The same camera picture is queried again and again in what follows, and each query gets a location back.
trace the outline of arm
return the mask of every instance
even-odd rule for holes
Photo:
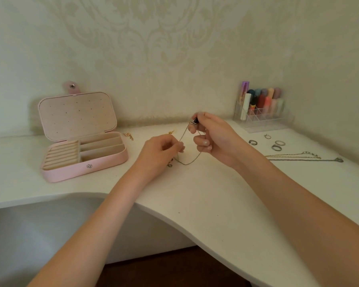
[[[194,139],[198,150],[244,178],[317,280],[323,286],[359,286],[359,226],[285,175],[225,121],[197,116],[197,128],[206,132]]]
[[[146,141],[134,165],[104,202],[41,269],[28,287],[93,287],[131,207],[144,186],[161,173],[183,143],[172,135]]]

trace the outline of white desk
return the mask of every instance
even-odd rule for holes
[[[281,153],[311,151],[323,159],[337,153],[293,130],[248,134],[234,122],[234,129],[263,154],[277,154],[270,147],[285,141]],[[51,144],[43,136],[0,139],[0,208],[67,196],[105,197],[137,158],[144,141],[175,130],[180,138],[186,124],[119,129],[129,160],[119,166],[59,183],[47,183],[39,172],[44,151]],[[196,147],[192,135],[183,139],[184,162],[191,161]],[[359,166],[345,159],[337,162],[274,162],[284,173],[338,211],[359,224]],[[233,170],[207,154],[191,165],[173,162],[172,168],[149,184],[137,200],[142,210],[174,226],[216,259],[246,279],[273,287],[318,286],[296,252],[274,223],[271,215],[249,186]]]

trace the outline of pink jewelry box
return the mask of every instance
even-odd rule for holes
[[[48,147],[41,173],[48,182],[84,175],[128,160],[110,97],[103,92],[47,97],[38,104]]]

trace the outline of brown floor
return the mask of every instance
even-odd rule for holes
[[[251,285],[196,246],[106,265],[97,287],[113,286],[249,287]]]

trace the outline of person's left hand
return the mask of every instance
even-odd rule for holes
[[[178,152],[182,153],[184,149],[183,142],[179,142],[173,135],[152,137],[145,142],[131,169],[138,172],[144,183],[148,183],[166,168]]]

